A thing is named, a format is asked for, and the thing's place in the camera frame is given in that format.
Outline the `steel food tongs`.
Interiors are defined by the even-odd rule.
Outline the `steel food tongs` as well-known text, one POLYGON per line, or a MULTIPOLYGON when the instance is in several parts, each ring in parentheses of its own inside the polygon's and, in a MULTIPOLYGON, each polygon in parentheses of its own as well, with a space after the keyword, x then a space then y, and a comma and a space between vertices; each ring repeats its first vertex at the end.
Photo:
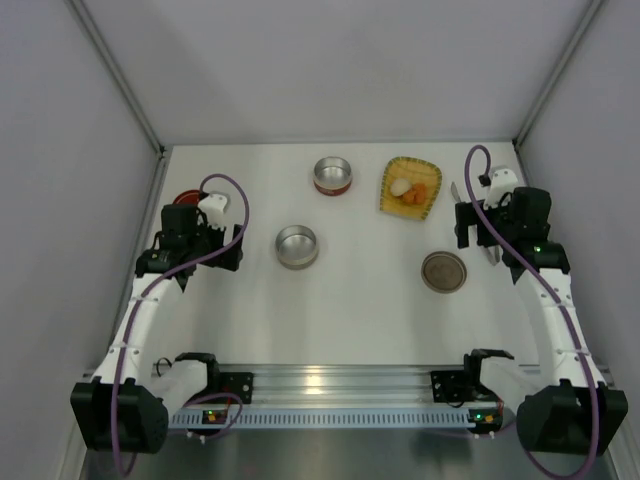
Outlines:
MULTIPOLYGON (((461 203, 462 202, 462 199, 460 197, 460 194, 458 192, 457 185, 456 185, 455 182, 452 182, 450 184, 450 193, 451 193, 451 196, 452 196, 452 198, 453 198, 455 203, 461 203)), ((496 266, 498 264, 498 262, 500 260, 500 257, 499 257, 500 249, 499 249, 498 246, 485 247, 484 248, 484 253, 485 253, 485 256, 486 256, 487 260, 489 261, 489 263, 492 266, 496 266)))

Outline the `orange fried nuggets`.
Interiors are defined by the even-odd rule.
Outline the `orange fried nuggets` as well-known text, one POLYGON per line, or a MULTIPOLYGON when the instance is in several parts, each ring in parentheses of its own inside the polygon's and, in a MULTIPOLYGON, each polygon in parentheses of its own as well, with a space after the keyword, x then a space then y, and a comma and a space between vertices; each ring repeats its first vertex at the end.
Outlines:
POLYGON ((402 200, 408 205, 422 205, 426 201, 427 188, 423 183, 415 183, 402 195, 402 200))

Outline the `brown round lid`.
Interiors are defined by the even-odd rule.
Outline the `brown round lid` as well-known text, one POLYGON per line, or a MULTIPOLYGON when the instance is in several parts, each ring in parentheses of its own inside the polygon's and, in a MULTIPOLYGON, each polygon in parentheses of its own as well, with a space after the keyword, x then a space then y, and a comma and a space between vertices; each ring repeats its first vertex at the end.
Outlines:
POLYGON ((435 251, 427 255, 421 264, 420 274, 429 289, 441 294, 458 291, 467 280, 464 262, 447 251, 435 251))

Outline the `white round bun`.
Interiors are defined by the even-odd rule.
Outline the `white round bun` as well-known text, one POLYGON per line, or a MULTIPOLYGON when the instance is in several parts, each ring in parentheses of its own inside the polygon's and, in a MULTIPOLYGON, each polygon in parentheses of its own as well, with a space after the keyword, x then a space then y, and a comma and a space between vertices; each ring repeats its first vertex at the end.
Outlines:
POLYGON ((394 197, 401 197, 412 188, 411 182, 406 178, 396 178, 389 187, 389 191, 394 197))

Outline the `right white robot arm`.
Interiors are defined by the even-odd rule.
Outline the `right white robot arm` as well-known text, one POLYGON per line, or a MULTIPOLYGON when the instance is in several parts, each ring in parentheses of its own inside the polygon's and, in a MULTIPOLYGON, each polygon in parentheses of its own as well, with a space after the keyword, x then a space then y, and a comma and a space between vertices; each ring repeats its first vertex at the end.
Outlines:
POLYGON ((573 304, 564 247, 548 238, 551 196, 516 187, 498 204, 459 202, 455 234, 460 248, 476 228, 482 247, 499 245, 502 262, 534 333, 540 374, 533 378, 504 350, 480 349, 475 376, 516 416, 516 431, 529 452, 601 456, 627 412, 621 390, 611 389, 586 345, 573 304))

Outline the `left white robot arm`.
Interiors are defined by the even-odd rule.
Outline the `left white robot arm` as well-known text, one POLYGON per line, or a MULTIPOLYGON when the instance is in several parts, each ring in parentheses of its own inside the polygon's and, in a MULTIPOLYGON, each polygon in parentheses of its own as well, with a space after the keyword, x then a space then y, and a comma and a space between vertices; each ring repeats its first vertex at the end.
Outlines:
POLYGON ((172 416, 187 405, 228 398, 212 353, 176 353, 168 372, 152 370, 178 322, 174 308, 199 266, 235 272, 246 226, 233 238, 194 204, 170 204, 161 228, 137 259, 129 305, 108 352, 91 378, 75 384, 70 403, 88 449, 153 454, 163 446, 172 416))

